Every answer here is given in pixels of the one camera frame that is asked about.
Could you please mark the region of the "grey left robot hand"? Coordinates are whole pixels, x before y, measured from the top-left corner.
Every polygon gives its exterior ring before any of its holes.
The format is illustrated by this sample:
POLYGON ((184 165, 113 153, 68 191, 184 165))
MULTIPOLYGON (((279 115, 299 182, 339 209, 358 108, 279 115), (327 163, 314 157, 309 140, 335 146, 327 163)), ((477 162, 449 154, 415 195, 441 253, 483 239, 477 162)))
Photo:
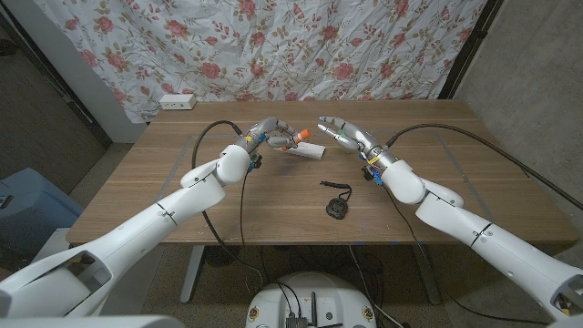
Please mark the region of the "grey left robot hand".
POLYGON ((288 123, 276 117, 265 118, 256 123, 239 140, 235 142, 251 154, 262 144, 273 149, 295 149, 301 142, 299 132, 288 123))

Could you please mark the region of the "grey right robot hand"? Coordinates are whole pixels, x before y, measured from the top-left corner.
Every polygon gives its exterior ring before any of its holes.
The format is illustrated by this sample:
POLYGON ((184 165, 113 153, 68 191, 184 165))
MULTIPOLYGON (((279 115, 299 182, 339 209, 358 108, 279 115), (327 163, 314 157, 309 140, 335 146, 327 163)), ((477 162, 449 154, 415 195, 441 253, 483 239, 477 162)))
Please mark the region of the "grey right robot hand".
POLYGON ((387 169, 397 161, 386 146, 382 146, 370 133, 349 121, 330 116, 319 117, 319 120, 320 131, 333 138, 344 149, 358 152, 369 165, 387 169))

